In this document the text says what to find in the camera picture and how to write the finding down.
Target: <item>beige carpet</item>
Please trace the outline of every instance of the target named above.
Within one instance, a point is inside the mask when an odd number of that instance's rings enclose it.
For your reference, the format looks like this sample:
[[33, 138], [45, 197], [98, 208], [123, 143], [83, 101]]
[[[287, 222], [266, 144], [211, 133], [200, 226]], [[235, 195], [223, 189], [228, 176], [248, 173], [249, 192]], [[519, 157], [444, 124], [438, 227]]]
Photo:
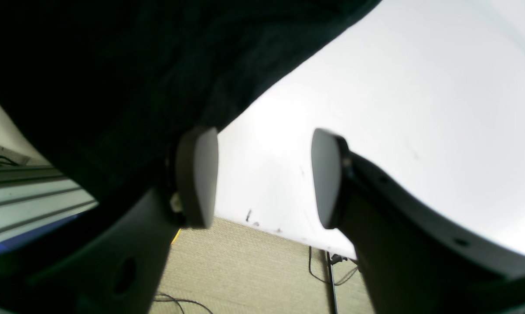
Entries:
[[[336, 281], [354, 263], [334, 265]], [[313, 272], [324, 275], [322, 254], [313, 251]], [[209, 230], [184, 230], [170, 252], [159, 291], [201, 302], [214, 314], [330, 313], [326, 284], [308, 272], [308, 247], [224, 219]], [[372, 314], [360, 273], [336, 287], [340, 314]], [[207, 314], [182, 304], [186, 314]], [[154, 302], [151, 314], [181, 311], [174, 302]]]

